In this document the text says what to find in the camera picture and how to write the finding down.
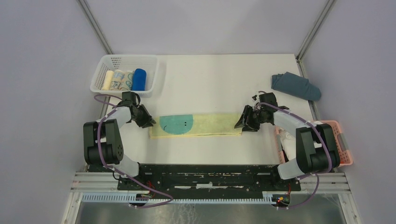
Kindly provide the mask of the green yellow towel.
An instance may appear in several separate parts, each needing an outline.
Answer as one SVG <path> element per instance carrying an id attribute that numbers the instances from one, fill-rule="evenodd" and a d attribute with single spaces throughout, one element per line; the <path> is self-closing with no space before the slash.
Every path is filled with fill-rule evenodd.
<path id="1" fill-rule="evenodd" d="M 234 125 L 238 113 L 204 113 L 169 115 L 155 118 L 156 124 L 149 128 L 151 139 L 198 136 L 238 136 L 242 129 Z"/>

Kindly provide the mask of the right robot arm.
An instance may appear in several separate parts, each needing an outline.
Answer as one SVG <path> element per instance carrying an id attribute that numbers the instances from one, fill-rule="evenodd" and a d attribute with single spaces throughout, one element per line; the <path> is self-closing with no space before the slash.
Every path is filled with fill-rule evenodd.
<path id="1" fill-rule="evenodd" d="M 253 99 L 255 104 L 244 107 L 235 128 L 241 128 L 244 132 L 257 132 L 261 124 L 270 123 L 296 139 L 295 158 L 278 165 L 275 175 L 270 177 L 269 183 L 273 189 L 284 189 L 289 179 L 328 173 L 340 165 L 336 138 L 329 124 L 309 122 L 292 113 L 288 107 L 279 106 L 272 92 L 259 91 Z"/>

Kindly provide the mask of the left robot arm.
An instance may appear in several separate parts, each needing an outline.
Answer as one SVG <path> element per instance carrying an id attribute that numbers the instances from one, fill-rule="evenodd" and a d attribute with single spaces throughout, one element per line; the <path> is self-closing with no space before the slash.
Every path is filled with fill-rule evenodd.
<path id="1" fill-rule="evenodd" d="M 135 122 L 140 128 L 156 123 L 141 103 L 140 96 L 132 91 L 123 92 L 120 102 L 101 119 L 83 125 L 84 159 L 88 165 L 103 167 L 127 178 L 136 190 L 143 189 L 147 178 L 139 173 L 140 164 L 124 155 L 120 128 Z"/>

